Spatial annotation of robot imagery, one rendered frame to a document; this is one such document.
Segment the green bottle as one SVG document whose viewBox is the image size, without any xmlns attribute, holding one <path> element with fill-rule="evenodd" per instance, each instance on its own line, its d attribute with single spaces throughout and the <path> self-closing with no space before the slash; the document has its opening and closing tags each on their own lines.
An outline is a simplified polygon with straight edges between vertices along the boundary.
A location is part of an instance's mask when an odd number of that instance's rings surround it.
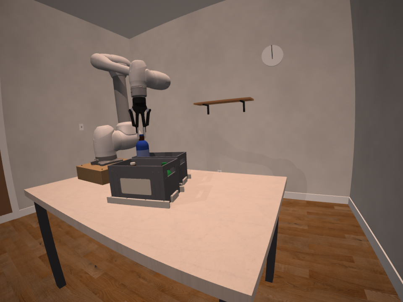
<svg viewBox="0 0 403 302">
<path fill-rule="evenodd" d="M 163 166 L 163 165 L 165 165 L 165 164 L 167 164 L 167 162 L 163 162 L 161 166 Z M 170 175 L 170 174 L 172 174 L 172 172 L 171 172 L 170 170 L 168 170 L 168 171 L 167 171 L 167 175 Z"/>
</svg>

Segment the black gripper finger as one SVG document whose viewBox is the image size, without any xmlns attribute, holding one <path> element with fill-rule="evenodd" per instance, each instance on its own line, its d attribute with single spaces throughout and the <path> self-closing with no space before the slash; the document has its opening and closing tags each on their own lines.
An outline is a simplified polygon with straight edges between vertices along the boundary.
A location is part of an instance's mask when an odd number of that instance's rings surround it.
<svg viewBox="0 0 403 302">
<path fill-rule="evenodd" d="M 147 110 L 147 117 L 146 117 L 146 122 L 145 122 L 145 117 L 144 117 L 144 108 L 141 108 L 142 114 L 141 114 L 141 118 L 142 118 L 142 124 L 143 124 L 143 135 L 144 138 L 146 138 L 146 126 L 149 125 L 149 116 L 150 116 L 150 112 L 151 109 L 146 109 Z"/>
<path fill-rule="evenodd" d="M 133 108 L 129 109 L 128 112 L 130 113 L 132 126 L 136 127 L 137 139 L 140 139 L 139 138 L 139 107 L 137 107 L 136 123 L 134 122 L 134 117 L 133 117 L 133 113 L 132 113 Z"/>
</svg>

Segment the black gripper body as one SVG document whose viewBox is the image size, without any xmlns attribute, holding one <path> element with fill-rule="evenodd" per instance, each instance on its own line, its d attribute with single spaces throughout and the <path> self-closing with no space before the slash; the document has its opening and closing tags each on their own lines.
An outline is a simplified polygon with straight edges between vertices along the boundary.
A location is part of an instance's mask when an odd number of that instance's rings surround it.
<svg viewBox="0 0 403 302">
<path fill-rule="evenodd" d="M 146 98 L 145 97 L 134 97 L 133 98 L 133 110 L 137 114 L 137 107 L 139 107 L 139 114 L 142 114 L 141 108 L 144 108 L 144 112 L 147 109 Z"/>
</svg>

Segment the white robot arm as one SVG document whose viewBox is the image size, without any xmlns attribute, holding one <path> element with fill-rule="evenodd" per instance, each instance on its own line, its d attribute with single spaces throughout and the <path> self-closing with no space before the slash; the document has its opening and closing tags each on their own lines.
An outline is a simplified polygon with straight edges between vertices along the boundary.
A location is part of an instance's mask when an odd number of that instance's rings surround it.
<svg viewBox="0 0 403 302">
<path fill-rule="evenodd" d="M 170 86 L 170 78 L 159 71 L 148 70 L 144 61 L 134 60 L 130 63 L 124 57 L 110 54 L 93 54 L 90 62 L 93 67 L 109 71 L 113 78 L 115 102 L 118 115 L 116 130 L 113 127 L 99 126 L 94 131 L 93 146 L 95 160 L 91 165 L 105 166 L 123 161 L 117 158 L 118 150 L 136 147 L 136 127 L 132 126 L 126 76 L 129 76 L 131 97 L 147 97 L 147 88 L 165 90 Z"/>
</svg>

